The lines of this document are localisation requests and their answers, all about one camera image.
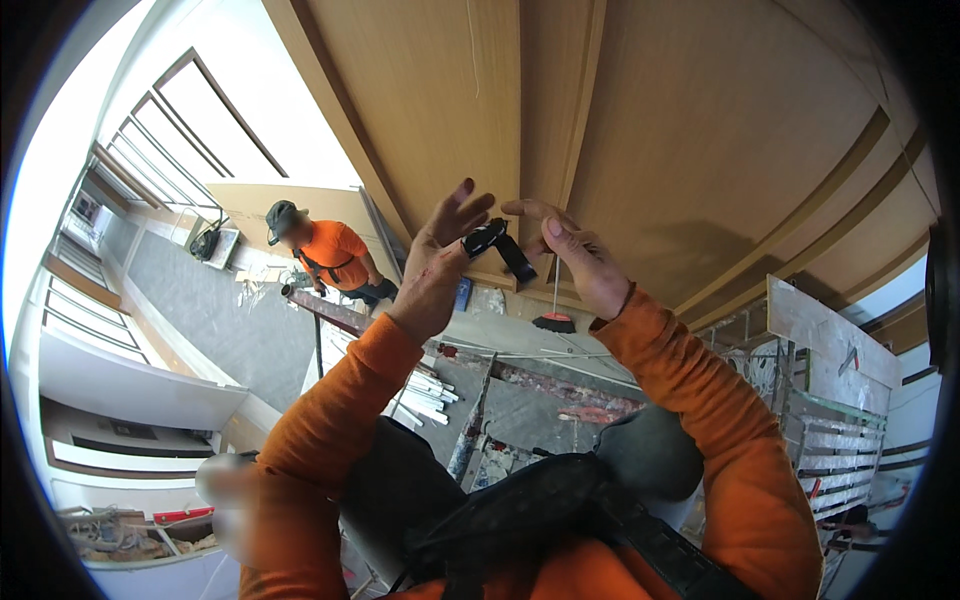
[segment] hand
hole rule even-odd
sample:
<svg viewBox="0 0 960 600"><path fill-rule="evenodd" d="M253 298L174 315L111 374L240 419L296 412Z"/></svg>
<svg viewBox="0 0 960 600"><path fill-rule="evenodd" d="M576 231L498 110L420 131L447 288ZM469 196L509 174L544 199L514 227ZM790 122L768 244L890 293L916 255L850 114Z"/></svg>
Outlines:
<svg viewBox="0 0 960 600"><path fill-rule="evenodd" d="M490 220L493 194L468 201L473 180L467 178L437 204L410 247L403 284L387 313L417 344L450 323L457 285L470 260L460 238Z"/></svg>
<svg viewBox="0 0 960 600"><path fill-rule="evenodd" d="M573 284L581 300L597 317L611 321L620 314L630 293L630 280L596 233L581 230L556 206L537 200L517 200L502 208L508 215L540 221L543 237L523 249L529 259L555 252L573 274Z"/></svg>

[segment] red broom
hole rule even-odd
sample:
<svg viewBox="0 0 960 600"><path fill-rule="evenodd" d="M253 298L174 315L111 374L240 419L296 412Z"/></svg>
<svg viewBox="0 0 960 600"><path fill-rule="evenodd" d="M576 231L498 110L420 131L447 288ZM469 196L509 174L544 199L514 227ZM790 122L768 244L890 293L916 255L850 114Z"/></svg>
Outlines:
<svg viewBox="0 0 960 600"><path fill-rule="evenodd" d="M577 328L573 325L573 320L564 314L557 312L557 290L560 288L560 257L557 256L557 271L553 275L553 312L549 312L542 317L534 319L533 323L540 329L554 331L556 333L576 333Z"/></svg>

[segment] orange shirt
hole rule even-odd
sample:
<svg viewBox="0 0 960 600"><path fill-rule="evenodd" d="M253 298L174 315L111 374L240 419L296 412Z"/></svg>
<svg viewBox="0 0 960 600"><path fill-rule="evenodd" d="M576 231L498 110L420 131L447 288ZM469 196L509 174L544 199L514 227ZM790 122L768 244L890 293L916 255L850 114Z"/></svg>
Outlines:
<svg viewBox="0 0 960 600"><path fill-rule="evenodd" d="M823 555L813 514L777 420L753 387L638 289L619 317L591 330L651 400L680 414L703 453L704 553L763 598L816 598ZM261 506L296 520L265 538L262 551L295 560L273 570L242 567L240 598L347 597L338 512L325 499L339 497L350 467L371 447L377 416L422 355L381 315L276 424L257 457L262 476L276 482ZM492 574L486 600L677 597L633 548L599 540L558 544L533 580L519 572L524 565L515 567ZM437 580L391 597L437 600L443 588Z"/></svg>
<svg viewBox="0 0 960 600"><path fill-rule="evenodd" d="M340 283L334 283L327 269L320 269L320 280L338 290L355 290L367 282L367 269L357 260L367 253L367 245L356 232L339 221L314 221L313 239L300 249L315 263L323 267L336 267L334 272ZM300 259L300 264L309 272L309 265Z"/></svg>

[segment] black pants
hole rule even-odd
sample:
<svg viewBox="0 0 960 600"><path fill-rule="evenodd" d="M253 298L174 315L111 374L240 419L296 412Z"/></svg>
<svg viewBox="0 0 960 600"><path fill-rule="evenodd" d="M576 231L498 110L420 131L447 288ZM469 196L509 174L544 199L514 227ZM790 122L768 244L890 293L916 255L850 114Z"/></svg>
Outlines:
<svg viewBox="0 0 960 600"><path fill-rule="evenodd" d="M384 277L380 285L364 283L355 290L340 290L340 293L351 300L362 300L367 306L376 306L385 298L396 300L396 284Z"/></svg>
<svg viewBox="0 0 960 600"><path fill-rule="evenodd" d="M604 427L593 451L652 515L680 528L704 457L675 413L651 404ZM338 504L348 538L390 585L406 567L404 530L453 511L465 497L427 440L380 417L371 451L353 466Z"/></svg>

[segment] broom handle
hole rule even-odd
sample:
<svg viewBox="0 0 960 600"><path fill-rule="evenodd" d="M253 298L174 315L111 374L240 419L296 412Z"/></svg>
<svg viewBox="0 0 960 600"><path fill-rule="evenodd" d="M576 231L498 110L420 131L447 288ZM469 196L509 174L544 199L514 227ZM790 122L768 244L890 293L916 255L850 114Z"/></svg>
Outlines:
<svg viewBox="0 0 960 600"><path fill-rule="evenodd" d="M556 256L557 271L553 275L553 312L557 312L557 289L560 287L560 257Z"/></svg>

